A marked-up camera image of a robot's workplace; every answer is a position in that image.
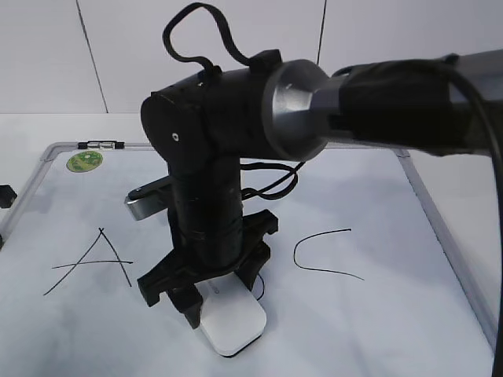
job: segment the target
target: white wall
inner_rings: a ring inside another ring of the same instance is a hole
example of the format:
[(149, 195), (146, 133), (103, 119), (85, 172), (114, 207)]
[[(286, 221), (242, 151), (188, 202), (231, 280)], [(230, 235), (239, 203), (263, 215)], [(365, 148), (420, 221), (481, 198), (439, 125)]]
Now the white wall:
[(0, 113), (104, 111), (75, 0), (2, 0)]
[[(321, 66), (333, 73), (350, 64), (501, 49), (501, 15), (501, 0), (329, 0)], [(496, 320), (501, 246), (490, 160), (412, 156)]]
[[(247, 56), (279, 48), (284, 59), (316, 59), (323, 0), (210, 0), (220, 8), (237, 47)], [(169, 57), (161, 35), (190, 0), (80, 0), (97, 71), (110, 112), (138, 112), (142, 101), (201, 70)], [(210, 14), (198, 9), (173, 33), (174, 47), (204, 55), (223, 69), (239, 68), (228, 57)]]

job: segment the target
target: black cable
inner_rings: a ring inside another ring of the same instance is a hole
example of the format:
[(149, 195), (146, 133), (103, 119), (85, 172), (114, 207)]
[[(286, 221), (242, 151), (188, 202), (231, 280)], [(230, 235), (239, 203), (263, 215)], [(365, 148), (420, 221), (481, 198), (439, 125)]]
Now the black cable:
[(307, 241), (307, 240), (310, 240), (311, 238), (314, 238), (314, 237), (318, 237), (318, 236), (323, 236), (325, 234), (331, 234), (331, 233), (338, 233), (338, 232), (350, 232), (351, 231), (351, 228), (347, 228), (347, 229), (337, 229), (337, 230), (329, 230), (328, 232), (320, 232), (320, 233), (316, 233), (316, 234), (313, 234), (311, 236), (308, 236), (306, 238), (302, 238), (298, 243), (296, 243), (295, 247), (293, 248), (293, 262), (296, 264), (297, 267), (299, 267), (300, 269), (306, 269), (306, 270), (309, 270), (309, 271), (319, 271), (321, 273), (337, 273), (337, 274), (340, 274), (340, 275), (347, 275), (347, 276), (352, 276), (352, 277), (355, 277), (359, 280), (365, 280), (363, 278), (361, 278), (360, 276), (356, 276), (356, 275), (353, 275), (352, 273), (344, 273), (342, 271), (335, 271), (334, 269), (318, 269), (318, 268), (314, 268), (314, 267), (306, 267), (304, 265), (300, 265), (298, 262), (297, 262), (297, 259), (296, 259), (296, 254), (297, 254), (297, 247), (299, 247), (299, 245), (304, 242), (304, 241)]
[(316, 64), (320, 65), (320, 55), (321, 55), (321, 43), (323, 41), (323, 31), (325, 31), (325, 18), (327, 15), (327, 1), (323, 3), (323, 14), (321, 16), (321, 26), (320, 26), (320, 37), (318, 39), (318, 53), (316, 55)]
[[(241, 164), (241, 169), (243, 171), (251, 171), (251, 170), (286, 170), (288, 171), (283, 177), (277, 179), (270, 185), (261, 188), (260, 190), (256, 190), (254, 188), (243, 188), (241, 190), (242, 200), (251, 199), (255, 196), (258, 196), (265, 200), (277, 200), (284, 198), (287, 196), (299, 183), (298, 171), (301, 167), (303, 167), (306, 163), (298, 163), (295, 167), (290, 167), (288, 165), (284, 165), (283, 163), (246, 163)], [(292, 181), (282, 190), (278, 192), (274, 192), (271, 194), (266, 194), (271, 189), (279, 186), (281, 183), (293, 177)]]
[(215, 8), (214, 6), (204, 4), (202, 2), (194, 2), (193, 4), (186, 6), (175, 17), (173, 17), (173, 19), (166, 26), (163, 32), (163, 43), (167, 53), (169, 53), (171, 57), (173, 57), (173, 59), (181, 61), (182, 63), (189, 63), (189, 62), (198, 63), (203, 66), (205, 71), (208, 72), (213, 71), (214, 65), (209, 59), (207, 59), (206, 57), (183, 57), (174, 50), (173, 44), (171, 43), (171, 32), (173, 31), (174, 27), (178, 25), (190, 13), (199, 8), (206, 9), (213, 16), (213, 19), (215, 20), (218, 30), (220, 32), (220, 37), (222, 38), (223, 45), (226, 48), (229, 55), (234, 60), (238, 61), (243, 65), (246, 66), (250, 65), (250, 59), (247, 58), (245, 55), (243, 55), (240, 52), (240, 50), (237, 49), (233, 37), (230, 33), (230, 28), (229, 24), (227, 23), (227, 19), (222, 14), (222, 12), (220, 12), (220, 10)]

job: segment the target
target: black marker drawing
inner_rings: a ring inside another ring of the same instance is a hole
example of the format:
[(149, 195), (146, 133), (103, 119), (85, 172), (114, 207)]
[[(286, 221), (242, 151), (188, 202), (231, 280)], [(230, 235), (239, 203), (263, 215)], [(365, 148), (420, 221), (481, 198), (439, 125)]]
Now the black marker drawing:
[[(104, 230), (105, 228), (98, 228), (98, 230), (100, 231), (100, 234), (98, 234), (97, 238), (94, 240), (94, 242), (91, 244), (91, 246), (89, 247), (89, 249), (86, 250), (86, 252), (84, 253), (84, 255), (82, 257), (80, 257), (80, 259), (76, 262), (76, 263), (71, 263), (71, 264), (68, 264), (68, 265), (57, 265), (56, 267), (53, 267), (53, 269), (60, 269), (60, 268), (63, 268), (63, 267), (71, 267), (64, 275), (63, 277), (61, 277), (46, 293), (44, 293), (44, 296), (45, 295), (48, 295), (55, 287), (57, 287), (68, 275), (70, 275), (70, 273), (75, 269), (75, 267), (77, 267), (77, 265), (86, 265), (86, 264), (91, 264), (91, 263), (119, 263), (120, 264), (120, 267), (122, 269), (122, 271), (124, 272), (124, 276), (126, 277), (126, 280), (127, 280), (127, 283), (129, 284), (130, 287), (132, 287), (131, 285), (131, 281), (129, 280), (129, 276), (127, 275), (127, 272), (126, 272), (126, 269), (124, 269), (124, 266), (123, 266), (123, 263), (127, 263), (127, 264), (131, 264), (133, 262), (131, 261), (123, 261), (119, 258), (119, 255), (117, 254), (117, 251), (116, 249), (113, 247), (112, 243), (110, 242), (110, 240), (108, 239), (108, 237), (105, 235), (104, 233)], [(105, 238), (105, 240), (107, 241), (108, 245), (110, 246), (110, 248), (112, 249), (114, 255), (116, 256), (116, 260), (113, 260), (113, 261), (90, 261), (90, 262), (82, 262), (82, 260), (89, 254), (89, 252), (93, 249), (94, 245), (96, 245), (96, 243), (98, 242), (98, 240), (100, 239), (100, 237), (103, 236)]]
[(321, 232), (321, 233), (316, 233), (316, 234), (313, 234), (311, 236), (308, 236), (306, 238), (302, 238), (296, 245), (295, 247), (293, 248), (293, 262), (296, 264), (297, 267), (299, 267), (300, 269), (307, 269), (309, 271), (318, 271), (318, 272), (321, 272), (321, 273), (338, 273), (340, 275), (347, 275), (347, 276), (352, 276), (352, 277), (355, 277), (359, 280), (365, 280), (363, 278), (361, 278), (360, 276), (356, 276), (356, 275), (353, 275), (352, 273), (344, 273), (342, 271), (335, 271), (333, 269), (317, 269), (317, 268), (314, 268), (314, 267), (306, 267), (304, 265), (300, 265), (298, 262), (297, 262), (297, 259), (296, 259), (296, 254), (297, 254), (297, 247), (299, 247), (299, 245), (304, 242), (304, 241), (307, 241), (307, 240), (310, 240), (311, 238), (314, 238), (314, 237), (318, 237), (318, 236), (323, 236), (325, 234), (331, 234), (331, 233), (338, 233), (338, 232), (350, 232), (351, 231), (351, 228), (347, 228), (347, 229), (337, 229), (337, 230), (329, 230), (328, 232)]

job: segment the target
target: white wall panel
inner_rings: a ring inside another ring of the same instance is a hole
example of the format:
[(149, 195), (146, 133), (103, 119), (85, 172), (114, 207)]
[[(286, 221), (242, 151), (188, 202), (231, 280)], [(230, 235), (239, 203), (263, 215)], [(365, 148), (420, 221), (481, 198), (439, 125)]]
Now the white wall panel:
[(501, 0), (329, 0), (321, 66), (503, 48)]
[[(200, 71), (164, 50), (162, 32), (187, 0), (80, 0), (98, 74), (110, 112), (138, 112), (153, 90)], [(323, 0), (214, 0), (226, 15), (245, 55), (279, 48), (284, 59), (316, 59)], [(204, 55), (223, 69), (239, 68), (228, 57), (211, 15), (198, 9), (179, 24), (174, 47)]]
[(0, 112), (105, 112), (75, 0), (2, 0)]

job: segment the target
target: white surface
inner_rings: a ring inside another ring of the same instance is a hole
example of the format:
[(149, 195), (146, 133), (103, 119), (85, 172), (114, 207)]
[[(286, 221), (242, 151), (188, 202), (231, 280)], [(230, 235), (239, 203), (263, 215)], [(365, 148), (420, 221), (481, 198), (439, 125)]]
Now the white surface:
[(105, 112), (75, 0), (2, 0), (0, 47), (0, 113)]
[[(328, 150), (308, 163), (285, 200), (269, 207), (280, 232), (266, 238), (263, 336), (227, 360), (190, 329), (166, 297), (152, 308), (117, 265), (82, 265), (61, 277), (105, 233), (132, 280), (171, 248), (165, 214), (134, 222), (124, 193), (165, 174), (155, 152), (106, 152), (88, 174), (54, 163), (0, 252), (2, 377), (54, 375), (489, 375), (492, 354), (396, 157), (389, 151)], [(253, 172), (247, 185), (271, 174)], [(298, 269), (298, 260), (365, 281)], [(88, 260), (111, 258), (102, 241)]]
[(0, 185), (20, 192), (49, 145), (88, 140), (148, 142), (138, 114), (0, 114)]
[(196, 286), (204, 300), (200, 330), (219, 354), (233, 356), (263, 333), (266, 312), (236, 274)]
[(489, 303), (496, 324), (500, 304), (501, 243), (490, 158), (439, 158), (421, 152), (411, 152), (411, 156), (483, 299)]
[[(139, 112), (154, 90), (199, 72), (200, 65), (173, 60), (162, 33), (190, 0), (80, 0), (97, 71), (110, 112)], [(233, 39), (244, 55), (281, 49), (286, 60), (316, 60), (323, 0), (210, 0), (225, 14)], [(223, 69), (243, 66), (225, 51), (211, 15), (203, 9), (173, 32), (182, 55), (209, 57)]]
[[(501, 14), (501, 0), (329, 0), (321, 67), (332, 74), (350, 64), (501, 49)], [(413, 162), (496, 318), (501, 244), (489, 159), (413, 152)]]

